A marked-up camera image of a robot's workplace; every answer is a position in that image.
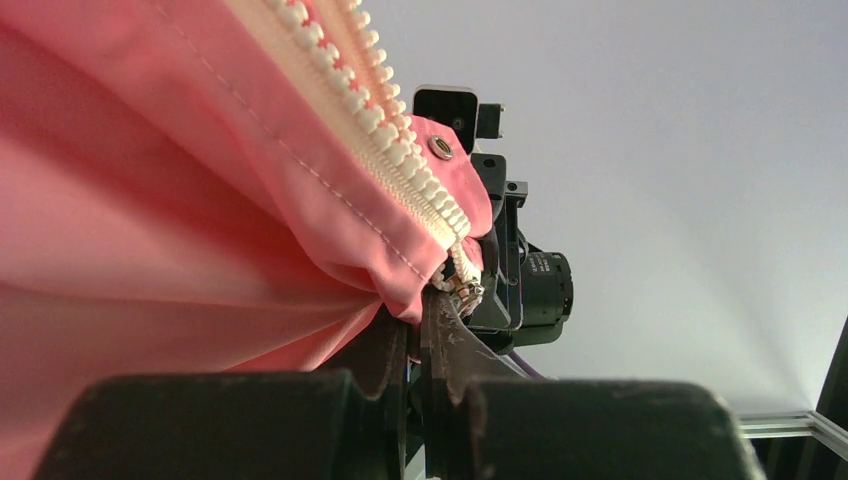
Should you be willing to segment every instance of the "ceiling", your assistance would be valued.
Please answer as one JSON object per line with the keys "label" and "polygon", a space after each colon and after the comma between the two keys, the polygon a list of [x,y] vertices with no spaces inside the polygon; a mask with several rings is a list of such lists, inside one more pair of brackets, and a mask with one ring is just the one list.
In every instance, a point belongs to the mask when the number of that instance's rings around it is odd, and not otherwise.
{"label": "ceiling", "polygon": [[575,307],[523,349],[564,378],[815,405],[848,313],[848,3],[366,0],[402,96],[506,105],[519,222]]}

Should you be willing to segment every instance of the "white stitched seam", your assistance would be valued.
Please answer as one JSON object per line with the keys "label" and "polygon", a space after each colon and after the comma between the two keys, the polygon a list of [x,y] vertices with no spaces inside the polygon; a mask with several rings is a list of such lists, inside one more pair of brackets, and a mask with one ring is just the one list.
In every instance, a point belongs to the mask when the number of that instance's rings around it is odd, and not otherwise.
{"label": "white stitched seam", "polygon": [[422,274],[422,273],[421,273],[421,272],[420,272],[417,268],[415,268],[415,266],[414,266],[414,265],[412,265],[412,263],[409,261],[409,259],[407,259],[407,258],[406,258],[406,256],[404,256],[404,254],[403,254],[403,253],[401,253],[401,251],[397,249],[397,247],[395,247],[394,245],[392,245],[392,242],[388,239],[388,237],[386,237],[386,235],[385,235],[385,234],[384,234],[384,233],[383,233],[383,232],[382,232],[379,228],[377,228],[377,226],[376,226],[376,225],[374,225],[374,224],[371,222],[371,220],[369,220],[369,219],[365,216],[365,214],[364,214],[364,213],[360,212],[360,211],[359,211],[359,210],[358,210],[358,209],[357,209],[357,208],[356,208],[356,207],[355,207],[355,206],[354,206],[354,205],[353,205],[353,204],[352,204],[352,203],[351,203],[348,199],[344,198],[344,197],[342,196],[342,194],[341,194],[341,193],[339,193],[338,191],[336,191],[336,190],[332,187],[332,185],[330,185],[330,184],[329,184],[326,180],[324,180],[323,178],[321,178],[321,175],[319,175],[319,174],[318,174],[318,172],[316,172],[315,170],[313,170],[313,169],[312,169],[312,167],[310,167],[310,166],[309,166],[309,165],[307,165],[307,164],[306,164],[303,160],[301,160],[301,159],[300,159],[300,157],[298,157],[298,156],[297,156],[297,155],[296,155],[296,154],[292,151],[292,149],[291,149],[288,145],[286,145],[286,144],[285,144],[285,143],[284,143],[284,142],[283,142],[280,138],[278,138],[277,136],[275,136],[275,135],[273,134],[273,132],[271,132],[271,129],[270,129],[270,128],[268,128],[268,127],[267,127],[267,126],[266,126],[266,125],[265,125],[265,124],[264,124],[264,123],[263,123],[263,122],[259,119],[259,115],[257,115],[257,114],[256,114],[256,112],[253,110],[253,108],[251,108],[251,107],[250,107],[250,105],[247,103],[247,101],[244,99],[244,97],[243,97],[241,94],[239,94],[239,93],[235,90],[235,88],[233,88],[233,86],[232,86],[232,84],[231,84],[230,82],[226,81],[226,80],[224,79],[224,77],[222,77],[222,76],[221,76],[221,74],[219,74],[219,73],[218,73],[218,72],[217,72],[214,68],[212,68],[212,65],[209,63],[209,61],[208,61],[208,60],[206,60],[206,58],[204,58],[204,57],[203,57],[203,55],[200,53],[200,50],[198,50],[198,49],[197,49],[197,47],[196,47],[196,46],[195,46],[195,45],[191,42],[191,40],[189,40],[188,36],[186,36],[185,31],[184,31],[183,29],[181,29],[180,27],[178,27],[178,26],[174,23],[174,19],[173,19],[170,15],[168,15],[168,13],[167,13],[167,12],[166,12],[163,8],[162,8],[162,6],[161,6],[161,5],[159,5],[159,4],[157,4],[156,2],[150,2],[150,3],[151,3],[151,5],[152,5],[152,6],[156,9],[156,11],[157,11],[157,12],[159,12],[159,14],[162,16],[162,18],[164,18],[164,19],[165,19],[165,21],[167,21],[167,22],[168,22],[168,24],[171,26],[171,28],[173,28],[173,29],[174,29],[174,31],[176,31],[176,32],[180,35],[180,37],[182,37],[182,39],[183,39],[183,40],[185,41],[185,43],[188,45],[188,48],[189,48],[189,49],[191,49],[191,51],[192,51],[192,52],[193,52],[193,53],[197,56],[197,58],[200,60],[200,63],[201,63],[201,64],[202,64],[202,65],[203,65],[203,66],[204,66],[204,67],[205,67],[205,68],[206,68],[206,69],[207,69],[210,73],[212,73],[213,75],[215,75],[215,77],[218,79],[218,81],[219,81],[222,85],[224,85],[224,86],[227,88],[227,91],[229,91],[229,92],[230,92],[230,94],[231,94],[231,95],[232,95],[232,96],[233,96],[233,97],[234,97],[234,98],[235,98],[235,99],[236,99],[236,100],[237,100],[237,101],[238,101],[238,102],[239,102],[239,103],[240,103],[240,104],[241,104],[241,105],[242,105],[242,106],[243,106],[243,107],[247,110],[247,112],[250,114],[250,116],[251,116],[251,117],[253,117],[253,119],[254,119],[254,120],[256,120],[256,123],[258,123],[258,124],[259,124],[259,126],[260,126],[260,127],[262,127],[262,129],[263,129],[263,130],[265,130],[265,133],[267,133],[267,134],[268,134],[268,135],[269,135],[272,139],[274,139],[274,140],[275,140],[275,141],[276,141],[276,142],[277,142],[277,143],[278,143],[281,147],[285,148],[285,149],[286,149],[286,150],[287,150],[287,151],[291,154],[291,156],[295,159],[295,161],[296,161],[296,162],[297,162],[297,163],[298,163],[301,167],[303,167],[304,169],[306,169],[306,171],[308,171],[308,172],[309,172],[309,173],[311,173],[311,174],[312,174],[315,178],[317,178],[317,179],[318,179],[318,181],[319,181],[319,182],[321,182],[321,184],[322,184],[322,185],[324,185],[324,187],[326,187],[326,188],[327,188],[327,190],[329,190],[329,191],[330,191],[333,195],[335,195],[336,197],[338,197],[338,199],[339,199],[339,200],[341,200],[342,202],[344,202],[344,204],[345,204],[345,205],[347,205],[347,206],[348,206],[348,208],[350,208],[351,210],[353,210],[353,212],[354,212],[354,213],[356,213],[356,215],[357,215],[357,216],[359,216],[359,218],[361,218],[361,219],[362,219],[362,220],[363,220],[366,224],[368,224],[368,226],[369,226],[369,227],[371,227],[371,229],[372,229],[372,230],[374,230],[375,232],[377,232],[377,234],[380,236],[380,238],[383,240],[383,242],[386,244],[386,246],[388,246],[389,248],[391,248],[391,249],[392,249],[392,251],[393,251],[393,252],[394,252],[394,253],[395,253],[395,254],[396,254],[396,255],[397,255],[397,256],[398,256],[401,260],[403,260],[403,262],[404,262],[404,263],[406,263],[406,265],[407,265],[407,266],[408,266],[408,267],[409,267],[409,268],[410,268],[410,269],[411,269],[411,270],[412,270],[412,271],[413,271],[416,275],[418,275],[418,277],[419,277],[419,278],[421,278],[422,280],[427,280],[427,277],[425,277],[425,276],[424,276],[424,275],[423,275],[423,274]]}

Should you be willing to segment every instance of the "camera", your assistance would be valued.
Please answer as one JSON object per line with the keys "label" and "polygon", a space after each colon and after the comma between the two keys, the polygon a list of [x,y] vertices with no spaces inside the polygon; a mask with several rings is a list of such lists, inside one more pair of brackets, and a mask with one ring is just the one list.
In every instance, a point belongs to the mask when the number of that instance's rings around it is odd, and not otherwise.
{"label": "camera", "polygon": [[[500,138],[501,104],[480,104],[467,88],[420,87],[412,113],[451,127],[471,158],[489,195],[494,222],[478,239],[483,253],[482,303],[464,318],[466,326],[493,352],[556,341],[571,315],[574,285],[565,255],[546,252],[518,228],[518,210],[527,182],[508,180],[502,155],[475,153],[478,138]],[[450,264],[445,276],[449,277]]]}

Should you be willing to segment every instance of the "white zipper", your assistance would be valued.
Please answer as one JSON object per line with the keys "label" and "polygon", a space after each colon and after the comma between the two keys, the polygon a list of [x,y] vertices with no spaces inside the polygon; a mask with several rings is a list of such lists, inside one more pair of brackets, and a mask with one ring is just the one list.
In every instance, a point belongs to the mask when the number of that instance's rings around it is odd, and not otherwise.
{"label": "white zipper", "polygon": [[[365,29],[370,17],[358,10],[359,1],[315,0],[322,25],[301,2],[223,2],[369,173],[449,249],[457,280],[479,287],[480,270],[462,248],[471,224],[421,155],[403,114],[406,105],[395,98],[400,88],[388,83],[393,71],[382,65],[386,54],[374,48],[378,36]],[[333,43],[324,38],[325,28]]]}

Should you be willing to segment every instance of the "metal eyelet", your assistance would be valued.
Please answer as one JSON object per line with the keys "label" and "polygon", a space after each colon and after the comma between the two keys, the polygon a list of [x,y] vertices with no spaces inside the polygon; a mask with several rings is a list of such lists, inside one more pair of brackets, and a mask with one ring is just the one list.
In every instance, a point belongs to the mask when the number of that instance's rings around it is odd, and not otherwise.
{"label": "metal eyelet", "polygon": [[442,160],[447,161],[453,158],[453,149],[450,144],[438,135],[431,136],[427,140],[427,146],[430,147],[430,151],[433,152],[433,155]]}

